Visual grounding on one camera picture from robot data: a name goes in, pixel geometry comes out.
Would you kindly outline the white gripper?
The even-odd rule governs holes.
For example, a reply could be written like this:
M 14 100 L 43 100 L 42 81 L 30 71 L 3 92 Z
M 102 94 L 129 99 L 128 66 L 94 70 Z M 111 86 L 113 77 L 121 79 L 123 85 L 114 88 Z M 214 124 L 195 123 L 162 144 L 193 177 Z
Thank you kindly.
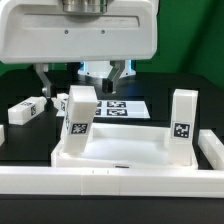
M 155 54 L 158 6 L 159 0 L 109 0 L 106 12 L 92 14 L 66 12 L 62 0 L 0 0 L 0 61 L 36 63 L 46 98 L 53 85 L 44 63 L 111 61 L 102 91 L 113 94 L 123 60 Z

